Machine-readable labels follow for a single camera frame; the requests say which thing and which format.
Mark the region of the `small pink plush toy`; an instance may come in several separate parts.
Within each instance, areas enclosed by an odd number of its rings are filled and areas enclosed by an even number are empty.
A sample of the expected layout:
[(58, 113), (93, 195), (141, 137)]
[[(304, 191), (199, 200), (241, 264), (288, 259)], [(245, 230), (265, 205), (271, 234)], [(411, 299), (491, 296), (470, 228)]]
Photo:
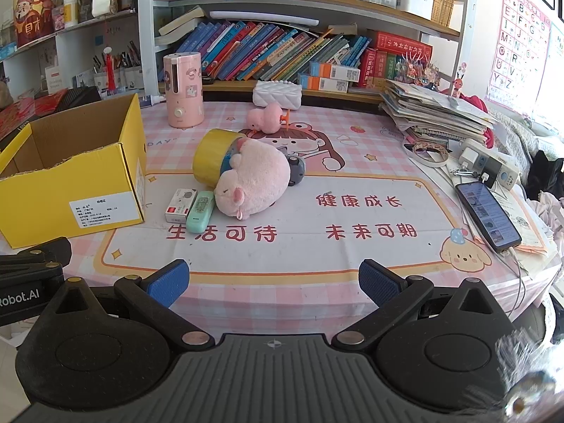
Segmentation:
[(284, 111), (277, 103), (270, 103), (264, 108), (254, 108), (247, 113), (247, 127), (256, 132), (271, 135), (288, 129), (290, 111)]

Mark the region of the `alphabet wall poster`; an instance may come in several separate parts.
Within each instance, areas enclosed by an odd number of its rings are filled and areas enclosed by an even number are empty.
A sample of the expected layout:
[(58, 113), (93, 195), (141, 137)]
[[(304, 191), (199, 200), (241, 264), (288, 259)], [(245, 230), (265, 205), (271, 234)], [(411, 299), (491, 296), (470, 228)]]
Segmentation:
[(499, 34), (486, 98), (528, 114), (539, 93), (551, 20), (531, 0), (502, 0)]

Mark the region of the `yellow cardboard box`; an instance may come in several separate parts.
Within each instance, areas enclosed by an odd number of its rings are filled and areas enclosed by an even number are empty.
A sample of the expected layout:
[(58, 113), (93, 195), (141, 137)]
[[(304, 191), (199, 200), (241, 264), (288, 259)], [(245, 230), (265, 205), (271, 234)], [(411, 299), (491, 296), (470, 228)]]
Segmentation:
[(137, 225), (145, 168), (134, 94), (35, 120), (1, 153), (1, 234), (22, 248)]

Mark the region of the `mint green stapler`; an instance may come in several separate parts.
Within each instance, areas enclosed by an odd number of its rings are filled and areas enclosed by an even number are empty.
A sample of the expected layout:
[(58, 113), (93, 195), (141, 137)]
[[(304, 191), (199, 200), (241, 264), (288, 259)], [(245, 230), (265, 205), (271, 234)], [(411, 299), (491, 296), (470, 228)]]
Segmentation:
[(186, 230), (192, 234), (202, 234), (209, 224), (215, 206), (212, 191), (200, 191), (186, 217)]

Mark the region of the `grey toy car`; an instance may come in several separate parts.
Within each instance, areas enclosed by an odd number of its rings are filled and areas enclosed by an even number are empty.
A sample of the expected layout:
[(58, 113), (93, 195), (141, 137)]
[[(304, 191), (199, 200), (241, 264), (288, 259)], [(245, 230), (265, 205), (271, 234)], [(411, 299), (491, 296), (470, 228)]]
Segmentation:
[(296, 186), (303, 181), (306, 173), (306, 165), (301, 157), (296, 155), (285, 155), (290, 167), (289, 186)]

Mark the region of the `red fortune god box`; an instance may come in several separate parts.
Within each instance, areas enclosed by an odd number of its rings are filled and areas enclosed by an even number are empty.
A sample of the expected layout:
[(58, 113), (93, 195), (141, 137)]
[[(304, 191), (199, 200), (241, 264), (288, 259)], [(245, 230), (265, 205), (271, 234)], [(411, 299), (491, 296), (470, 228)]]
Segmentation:
[(54, 32), (53, 0), (14, 0), (13, 23), (17, 48)]

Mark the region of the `white power strip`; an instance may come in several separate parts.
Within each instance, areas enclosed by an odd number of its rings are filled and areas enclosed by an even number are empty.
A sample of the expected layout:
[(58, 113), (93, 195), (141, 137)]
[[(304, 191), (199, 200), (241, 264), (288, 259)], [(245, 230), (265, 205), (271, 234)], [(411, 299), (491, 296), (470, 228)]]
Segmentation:
[(520, 178), (518, 168), (508, 156), (486, 148), (472, 139), (463, 141), (459, 163), (463, 168), (476, 172), (478, 175), (487, 174), (486, 184), (489, 187), (497, 182), (501, 187), (510, 191)]

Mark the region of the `white staples box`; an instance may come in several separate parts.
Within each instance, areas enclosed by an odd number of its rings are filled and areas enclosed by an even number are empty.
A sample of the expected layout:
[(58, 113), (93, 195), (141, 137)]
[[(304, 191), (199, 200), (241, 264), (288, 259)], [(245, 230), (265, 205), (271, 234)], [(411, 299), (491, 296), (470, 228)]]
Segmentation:
[(169, 223), (186, 223), (197, 194), (198, 191), (194, 188), (177, 189), (164, 211), (165, 220)]

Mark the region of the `red dictionary book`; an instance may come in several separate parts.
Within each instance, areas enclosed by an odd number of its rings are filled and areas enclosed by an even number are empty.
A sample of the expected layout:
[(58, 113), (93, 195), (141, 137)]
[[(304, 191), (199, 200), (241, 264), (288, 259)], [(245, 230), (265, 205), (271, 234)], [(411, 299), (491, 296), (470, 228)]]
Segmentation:
[(376, 51), (423, 58), (423, 60), (432, 58), (433, 47), (418, 40), (383, 31), (370, 30), (368, 35), (371, 37)]

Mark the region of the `white quilted pouch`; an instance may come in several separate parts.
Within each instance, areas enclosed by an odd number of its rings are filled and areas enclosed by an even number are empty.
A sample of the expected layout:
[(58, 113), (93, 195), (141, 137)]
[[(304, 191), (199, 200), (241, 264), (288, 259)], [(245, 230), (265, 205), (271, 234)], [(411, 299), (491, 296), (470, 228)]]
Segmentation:
[(277, 103), (282, 109), (295, 111), (301, 107), (302, 87), (290, 81), (259, 80), (252, 91), (252, 103), (257, 107)]

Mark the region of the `yellow tape roll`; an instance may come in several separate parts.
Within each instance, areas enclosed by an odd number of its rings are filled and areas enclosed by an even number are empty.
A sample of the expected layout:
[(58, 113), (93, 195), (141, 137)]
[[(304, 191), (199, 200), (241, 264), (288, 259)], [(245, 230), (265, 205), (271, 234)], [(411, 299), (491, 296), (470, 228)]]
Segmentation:
[(214, 188), (222, 173), (230, 170), (229, 160), (238, 152), (238, 140), (244, 134), (223, 129), (208, 131), (200, 141), (192, 162), (192, 172), (198, 182)]

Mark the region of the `pink plush pig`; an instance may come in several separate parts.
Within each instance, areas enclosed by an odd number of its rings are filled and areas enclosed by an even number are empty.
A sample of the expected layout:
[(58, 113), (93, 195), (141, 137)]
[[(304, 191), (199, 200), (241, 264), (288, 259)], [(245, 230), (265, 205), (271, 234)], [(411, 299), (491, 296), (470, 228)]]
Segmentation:
[(281, 151), (260, 140), (242, 137), (236, 143), (231, 169), (220, 176), (214, 197), (220, 212), (244, 221), (282, 197), (290, 182), (290, 164)]

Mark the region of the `black smartphone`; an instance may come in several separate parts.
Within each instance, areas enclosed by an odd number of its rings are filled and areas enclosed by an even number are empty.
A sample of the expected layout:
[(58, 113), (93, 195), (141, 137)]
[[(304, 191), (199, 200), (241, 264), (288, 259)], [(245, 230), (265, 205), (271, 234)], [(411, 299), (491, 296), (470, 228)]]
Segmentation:
[(483, 182), (459, 183), (455, 192), (482, 237), (497, 253), (521, 244), (508, 214)]

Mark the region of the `stack of papers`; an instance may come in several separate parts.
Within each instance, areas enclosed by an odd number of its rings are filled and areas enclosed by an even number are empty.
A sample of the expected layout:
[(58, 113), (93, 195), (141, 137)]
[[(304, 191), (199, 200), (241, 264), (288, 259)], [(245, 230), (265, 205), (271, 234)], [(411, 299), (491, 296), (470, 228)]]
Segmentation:
[(475, 140), (486, 145), (497, 119), (467, 101), (421, 86), (387, 79), (380, 109), (414, 139), (446, 144)]

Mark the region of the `pink cylindrical humidifier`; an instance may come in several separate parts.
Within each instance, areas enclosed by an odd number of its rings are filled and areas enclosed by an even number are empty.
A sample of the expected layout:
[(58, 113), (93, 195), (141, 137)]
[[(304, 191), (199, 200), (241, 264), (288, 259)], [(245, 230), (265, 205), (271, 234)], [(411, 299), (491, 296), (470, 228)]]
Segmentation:
[(171, 127), (191, 128), (204, 121), (202, 65), (198, 51), (164, 57), (164, 88)]

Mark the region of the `pink cartoon desk mat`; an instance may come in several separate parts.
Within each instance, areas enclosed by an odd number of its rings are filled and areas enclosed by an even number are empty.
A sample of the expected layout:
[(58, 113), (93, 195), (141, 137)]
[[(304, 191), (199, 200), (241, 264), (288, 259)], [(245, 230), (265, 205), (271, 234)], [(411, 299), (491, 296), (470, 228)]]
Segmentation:
[(219, 330), (318, 330), (372, 308), (357, 284), (360, 263), (371, 258), (406, 276), (455, 287), (483, 280), (503, 309), (517, 316), (556, 277), (557, 264), (526, 256), (527, 270), (492, 254), (473, 237), (453, 256), (453, 229), (466, 218), (440, 175), (403, 153), (386, 117), (305, 107), (282, 140), (306, 161), (306, 178), (273, 207), (237, 221), (215, 212), (203, 234), (165, 221), (175, 190), (194, 186), (193, 154), (213, 128), (239, 131), (247, 104), (211, 102), (206, 119), (188, 130), (171, 128), (164, 106), (142, 113), (147, 143), (145, 220), (72, 241), (68, 271), (91, 284), (141, 276), (181, 258), (190, 284), (176, 310)]

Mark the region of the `black keyboard piano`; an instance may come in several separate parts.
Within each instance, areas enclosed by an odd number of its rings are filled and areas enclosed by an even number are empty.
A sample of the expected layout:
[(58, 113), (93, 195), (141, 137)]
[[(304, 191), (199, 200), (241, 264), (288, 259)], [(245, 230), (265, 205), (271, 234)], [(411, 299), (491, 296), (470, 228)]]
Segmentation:
[(63, 89), (40, 98), (22, 98), (1, 112), (1, 140), (12, 139), (28, 122), (100, 100), (96, 86)]

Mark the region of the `red tassel ornament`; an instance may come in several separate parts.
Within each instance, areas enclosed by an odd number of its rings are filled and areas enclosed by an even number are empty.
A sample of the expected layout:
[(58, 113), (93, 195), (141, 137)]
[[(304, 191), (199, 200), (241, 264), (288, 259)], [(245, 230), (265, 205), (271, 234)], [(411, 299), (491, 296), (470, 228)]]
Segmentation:
[(114, 94), (116, 90), (116, 81), (114, 75), (114, 58), (112, 55), (112, 48), (110, 46), (106, 46), (103, 49), (103, 56), (105, 60), (105, 69), (106, 69), (106, 77), (107, 77), (107, 93)]

